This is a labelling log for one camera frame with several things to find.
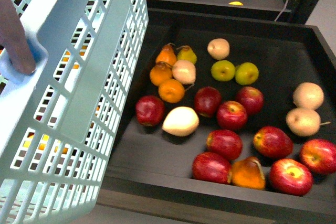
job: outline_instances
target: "yellow light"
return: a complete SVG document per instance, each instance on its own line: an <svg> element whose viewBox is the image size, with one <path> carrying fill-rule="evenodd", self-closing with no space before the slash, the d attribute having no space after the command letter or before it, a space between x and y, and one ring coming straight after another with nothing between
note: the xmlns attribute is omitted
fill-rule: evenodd
<svg viewBox="0 0 336 224"><path fill-rule="evenodd" d="M230 2L229 5L243 5L242 2L239 2L239 1L233 1L233 2Z"/></svg>

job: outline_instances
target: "fake fruit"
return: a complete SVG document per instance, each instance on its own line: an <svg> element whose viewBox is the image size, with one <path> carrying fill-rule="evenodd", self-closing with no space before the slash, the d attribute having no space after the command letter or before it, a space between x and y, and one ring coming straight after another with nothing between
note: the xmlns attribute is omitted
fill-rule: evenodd
<svg viewBox="0 0 336 224"><path fill-rule="evenodd" d="M149 73L151 82L159 86L163 81L173 77L172 69L164 62L158 62Z"/></svg>
<svg viewBox="0 0 336 224"><path fill-rule="evenodd" d="M232 176L231 164L217 153L203 152L193 162L193 178L209 182L230 184Z"/></svg>
<svg viewBox="0 0 336 224"><path fill-rule="evenodd" d="M244 62L236 67L235 80L240 85L250 85L259 77L259 70L251 62Z"/></svg>
<svg viewBox="0 0 336 224"><path fill-rule="evenodd" d="M253 146L265 157L281 159L293 151L293 141L281 129L262 127L253 138Z"/></svg>
<svg viewBox="0 0 336 224"><path fill-rule="evenodd" d="M328 175L336 172L336 144L317 138L305 142L300 160L313 173Z"/></svg>
<svg viewBox="0 0 336 224"><path fill-rule="evenodd" d="M221 93L213 87L200 88L194 97L194 109L199 115L212 118L222 102Z"/></svg>
<svg viewBox="0 0 336 224"><path fill-rule="evenodd" d="M168 43L162 47L159 55L155 59L155 63L165 62L171 67L175 64L177 58L172 45L172 43Z"/></svg>
<svg viewBox="0 0 336 224"><path fill-rule="evenodd" d="M244 106L247 115L255 115L264 106L264 95L259 89L245 86L237 92L235 101Z"/></svg>
<svg viewBox="0 0 336 224"><path fill-rule="evenodd" d="M135 114L138 122L143 126L156 126L164 116L163 101L154 95L141 97L135 105Z"/></svg>
<svg viewBox="0 0 336 224"><path fill-rule="evenodd" d="M174 136L188 136L198 125L199 118L190 107L176 107L172 109L163 121L162 129Z"/></svg>
<svg viewBox="0 0 336 224"><path fill-rule="evenodd" d="M184 97L183 85L175 79L167 79L159 85L160 98L169 103L177 103Z"/></svg>
<svg viewBox="0 0 336 224"><path fill-rule="evenodd" d="M239 102L226 101L219 106L216 118L222 129L237 131L245 126L247 112Z"/></svg>
<svg viewBox="0 0 336 224"><path fill-rule="evenodd" d="M232 165L232 184L257 190L264 190L266 181L260 160L248 157Z"/></svg>
<svg viewBox="0 0 336 224"><path fill-rule="evenodd" d="M303 164L284 158L272 164L269 172L271 186L284 194L303 196L313 185L313 176Z"/></svg>
<svg viewBox="0 0 336 224"><path fill-rule="evenodd" d="M220 60L211 66L211 75L217 81L229 81L235 76L235 65L228 60Z"/></svg>
<svg viewBox="0 0 336 224"><path fill-rule="evenodd" d="M196 68L188 60L178 60L172 68L173 77L181 84L194 84L196 80Z"/></svg>
<svg viewBox="0 0 336 224"><path fill-rule="evenodd" d="M295 135L312 136L320 130L321 117L315 110L296 108L287 113L286 123Z"/></svg>
<svg viewBox="0 0 336 224"><path fill-rule="evenodd" d="M190 46L182 46L178 48L179 52L177 53L177 60L188 60L192 64L196 64L197 56Z"/></svg>
<svg viewBox="0 0 336 224"><path fill-rule="evenodd" d="M293 93L293 102L297 107L316 110L324 101L324 93L320 86L312 82L303 82Z"/></svg>
<svg viewBox="0 0 336 224"><path fill-rule="evenodd" d="M226 39L213 39L209 42L207 50L215 60L223 60L230 54L230 44Z"/></svg>
<svg viewBox="0 0 336 224"><path fill-rule="evenodd" d="M229 161L237 159L243 149L239 135L230 130L211 131L206 139L209 152L214 152Z"/></svg>

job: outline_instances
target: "apple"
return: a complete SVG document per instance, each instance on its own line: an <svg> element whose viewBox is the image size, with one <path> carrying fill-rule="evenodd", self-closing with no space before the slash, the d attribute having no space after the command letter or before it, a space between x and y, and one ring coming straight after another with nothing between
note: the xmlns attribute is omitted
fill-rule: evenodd
<svg viewBox="0 0 336 224"><path fill-rule="evenodd" d="M290 158L283 158L272 164L269 181L276 191L296 196L308 193L314 182L309 169Z"/></svg>
<svg viewBox="0 0 336 224"><path fill-rule="evenodd" d="M255 134L253 146L265 157L281 159L292 153L294 143L281 129L264 126Z"/></svg>
<svg viewBox="0 0 336 224"><path fill-rule="evenodd" d="M244 106L247 115L255 115L264 106L264 95L259 89L245 86L237 92L235 101Z"/></svg>
<svg viewBox="0 0 336 224"><path fill-rule="evenodd" d="M194 97L194 109L199 115L212 118L222 102L221 93L210 86L200 88Z"/></svg>
<svg viewBox="0 0 336 224"><path fill-rule="evenodd" d="M316 138L305 142L300 160L313 173L328 175L336 172L336 144Z"/></svg>
<svg viewBox="0 0 336 224"><path fill-rule="evenodd" d="M297 107L316 110L324 101L320 86L312 82L303 82L293 93L293 102Z"/></svg>
<svg viewBox="0 0 336 224"><path fill-rule="evenodd" d="M250 85L259 77L259 70L251 62L244 62L236 67L235 80L240 85Z"/></svg>
<svg viewBox="0 0 336 224"><path fill-rule="evenodd" d="M211 131L206 139L209 152L214 152L229 161L237 159L243 149L243 142L239 135L230 130Z"/></svg>
<svg viewBox="0 0 336 224"><path fill-rule="evenodd" d="M230 184L232 176L231 164L217 153L202 152L193 162L193 178L209 182Z"/></svg>
<svg viewBox="0 0 336 224"><path fill-rule="evenodd" d="M226 39L217 38L209 42L208 53L216 60L223 60L230 54L230 44Z"/></svg>
<svg viewBox="0 0 336 224"><path fill-rule="evenodd" d="M228 60L220 60L211 66L211 75L217 81L229 81L235 76L235 65Z"/></svg>
<svg viewBox="0 0 336 224"><path fill-rule="evenodd" d="M295 108L287 113L286 123L295 135L312 136L320 130L321 117L315 110Z"/></svg>
<svg viewBox="0 0 336 224"><path fill-rule="evenodd" d="M145 95L141 97L135 105L136 119L141 125L158 125L165 112L163 101L154 95Z"/></svg>
<svg viewBox="0 0 336 224"><path fill-rule="evenodd" d="M226 101L218 107L216 118L222 129L237 131L245 126L247 112L239 102Z"/></svg>

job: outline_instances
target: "pear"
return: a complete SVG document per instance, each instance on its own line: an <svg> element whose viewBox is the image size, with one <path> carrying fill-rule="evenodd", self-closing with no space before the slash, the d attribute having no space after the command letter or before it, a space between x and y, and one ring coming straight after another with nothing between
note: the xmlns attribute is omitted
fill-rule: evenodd
<svg viewBox="0 0 336 224"><path fill-rule="evenodd" d="M209 42L207 50L215 60L223 60L230 54L230 44L226 39L213 39Z"/></svg>
<svg viewBox="0 0 336 224"><path fill-rule="evenodd" d="M297 136L312 136L320 130L321 117L307 108L295 108L288 112L286 123Z"/></svg>
<svg viewBox="0 0 336 224"><path fill-rule="evenodd" d="M324 93L320 86L312 82L303 82L293 93L293 102L297 107L316 110L324 101Z"/></svg>
<svg viewBox="0 0 336 224"><path fill-rule="evenodd" d="M192 108L180 106L168 113L162 129L175 136L188 136L197 129L199 122L197 113Z"/></svg>
<svg viewBox="0 0 336 224"><path fill-rule="evenodd" d="M178 60L172 68L173 77L181 84L194 84L196 67L188 60Z"/></svg>

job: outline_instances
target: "orange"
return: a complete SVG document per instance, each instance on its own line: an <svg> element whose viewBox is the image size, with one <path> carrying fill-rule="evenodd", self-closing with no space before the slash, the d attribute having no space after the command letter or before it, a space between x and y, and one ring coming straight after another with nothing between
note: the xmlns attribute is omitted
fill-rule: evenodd
<svg viewBox="0 0 336 224"><path fill-rule="evenodd" d="M163 46L161 52L159 53L159 55L155 60L156 63L165 62L171 67L175 64L176 61L177 57L171 43L168 43L167 45Z"/></svg>
<svg viewBox="0 0 336 224"><path fill-rule="evenodd" d="M158 62L150 71L149 77L155 86L173 77L172 69L164 62Z"/></svg>
<svg viewBox="0 0 336 224"><path fill-rule="evenodd" d="M184 97L183 85L175 79L167 79L159 85L160 98L169 103L177 103Z"/></svg>

